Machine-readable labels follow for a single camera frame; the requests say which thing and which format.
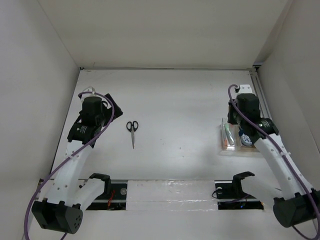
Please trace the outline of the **green highlighter clear cap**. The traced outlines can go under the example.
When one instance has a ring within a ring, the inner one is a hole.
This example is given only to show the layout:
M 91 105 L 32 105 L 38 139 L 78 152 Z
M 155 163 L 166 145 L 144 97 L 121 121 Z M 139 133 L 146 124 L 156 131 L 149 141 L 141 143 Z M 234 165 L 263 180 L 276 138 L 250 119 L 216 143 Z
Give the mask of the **green highlighter clear cap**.
M 224 129 L 225 129 L 226 137 L 228 140 L 228 145 L 235 146 L 236 145 L 236 137 L 235 137 L 234 126 L 232 124 L 225 123 Z

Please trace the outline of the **black handled scissors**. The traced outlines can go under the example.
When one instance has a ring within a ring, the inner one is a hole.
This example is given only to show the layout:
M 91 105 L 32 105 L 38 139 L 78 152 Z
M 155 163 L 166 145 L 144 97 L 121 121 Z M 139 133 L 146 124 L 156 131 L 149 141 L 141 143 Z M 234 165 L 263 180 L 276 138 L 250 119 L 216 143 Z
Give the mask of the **black handled scissors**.
M 134 120 L 134 121 L 128 121 L 126 124 L 126 129 L 130 132 L 131 134 L 131 144 L 132 148 L 135 148 L 135 132 L 139 128 L 139 123 Z

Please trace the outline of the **orange highlighter grey cap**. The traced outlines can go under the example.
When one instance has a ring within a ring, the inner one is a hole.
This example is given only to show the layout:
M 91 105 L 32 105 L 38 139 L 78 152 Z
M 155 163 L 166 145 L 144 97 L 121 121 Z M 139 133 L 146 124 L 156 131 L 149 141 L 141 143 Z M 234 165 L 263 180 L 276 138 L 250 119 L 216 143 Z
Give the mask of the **orange highlighter grey cap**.
M 222 135 L 222 148 L 225 150 L 229 146 L 228 138 L 226 136 L 226 130 L 223 128 L 221 130 L 221 135 Z

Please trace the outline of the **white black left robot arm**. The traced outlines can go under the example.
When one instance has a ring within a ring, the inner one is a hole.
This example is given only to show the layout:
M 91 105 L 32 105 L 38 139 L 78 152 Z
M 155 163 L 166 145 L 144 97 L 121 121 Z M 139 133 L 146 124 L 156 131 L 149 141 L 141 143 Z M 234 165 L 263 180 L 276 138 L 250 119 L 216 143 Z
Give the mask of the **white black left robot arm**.
M 68 133 L 65 160 L 52 171 L 55 179 L 43 200 L 31 200 L 27 209 L 42 229 L 65 234 L 75 234 L 91 203 L 112 192 L 109 175 L 93 173 L 84 186 L 78 180 L 97 139 L 113 120 L 123 115 L 109 93 L 87 90 L 78 96 L 82 109 Z

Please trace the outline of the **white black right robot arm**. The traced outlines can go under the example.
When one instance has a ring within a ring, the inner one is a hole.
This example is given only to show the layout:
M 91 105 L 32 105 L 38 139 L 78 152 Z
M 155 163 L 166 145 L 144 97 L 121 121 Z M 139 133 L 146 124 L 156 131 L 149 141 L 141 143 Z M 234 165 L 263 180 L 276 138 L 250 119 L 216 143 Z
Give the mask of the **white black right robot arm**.
M 269 118 L 262 118 L 259 98 L 239 93 L 229 99 L 227 121 L 248 136 L 270 167 L 279 189 L 252 172 L 234 176 L 231 191 L 237 197 L 252 195 L 272 207 L 277 221 L 285 228 L 320 219 L 320 192 L 301 174 L 286 150 L 279 130 Z

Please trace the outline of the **clear plastic tray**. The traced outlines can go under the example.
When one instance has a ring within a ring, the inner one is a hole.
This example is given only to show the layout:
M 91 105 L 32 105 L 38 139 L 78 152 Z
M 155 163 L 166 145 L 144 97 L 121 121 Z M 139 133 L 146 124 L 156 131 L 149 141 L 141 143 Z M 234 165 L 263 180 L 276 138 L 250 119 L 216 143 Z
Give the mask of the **clear plastic tray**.
M 239 156 L 241 153 L 241 141 L 237 125 L 228 123 L 227 118 L 222 118 L 220 125 L 221 151 L 223 156 Z

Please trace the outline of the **wooden tray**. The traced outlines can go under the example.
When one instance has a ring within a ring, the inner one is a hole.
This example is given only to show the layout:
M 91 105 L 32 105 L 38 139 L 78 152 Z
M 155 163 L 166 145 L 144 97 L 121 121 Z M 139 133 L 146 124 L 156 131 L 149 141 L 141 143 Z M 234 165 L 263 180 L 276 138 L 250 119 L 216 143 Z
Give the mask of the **wooden tray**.
M 241 145 L 241 141 L 239 138 L 239 131 L 242 130 L 239 126 L 237 126 L 236 136 L 237 136 L 237 150 L 242 153 L 257 153 L 258 150 L 253 145 L 253 147 L 244 147 Z

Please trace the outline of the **aluminium side rail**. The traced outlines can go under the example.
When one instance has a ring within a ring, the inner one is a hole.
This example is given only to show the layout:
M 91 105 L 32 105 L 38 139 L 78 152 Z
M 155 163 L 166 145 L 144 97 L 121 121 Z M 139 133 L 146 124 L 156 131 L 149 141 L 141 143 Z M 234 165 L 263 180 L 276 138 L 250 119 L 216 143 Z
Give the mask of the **aluminium side rail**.
M 253 88 L 255 93 L 258 96 L 259 99 L 259 106 L 260 106 L 260 110 L 261 110 L 261 114 L 264 118 L 269 118 L 272 119 L 268 104 L 267 104 L 267 100 L 262 88 L 262 84 L 261 81 L 259 79 L 259 75 L 258 75 L 258 69 L 260 68 L 260 65 L 253 65 L 251 70 L 250 70 L 250 77 L 252 80 L 252 84 L 253 84 Z

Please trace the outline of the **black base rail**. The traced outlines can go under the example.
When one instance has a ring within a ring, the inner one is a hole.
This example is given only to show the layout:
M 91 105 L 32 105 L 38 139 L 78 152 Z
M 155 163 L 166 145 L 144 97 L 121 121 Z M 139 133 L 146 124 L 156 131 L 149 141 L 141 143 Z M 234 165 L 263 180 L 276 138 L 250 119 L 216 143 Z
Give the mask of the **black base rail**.
M 124 211 L 126 210 L 127 188 L 129 180 L 111 181 L 110 193 L 97 197 L 88 207 L 89 210 L 98 211 Z M 214 181 L 215 190 L 211 196 L 217 200 L 218 210 L 264 210 L 264 204 L 252 196 L 238 197 L 231 190 L 231 180 Z

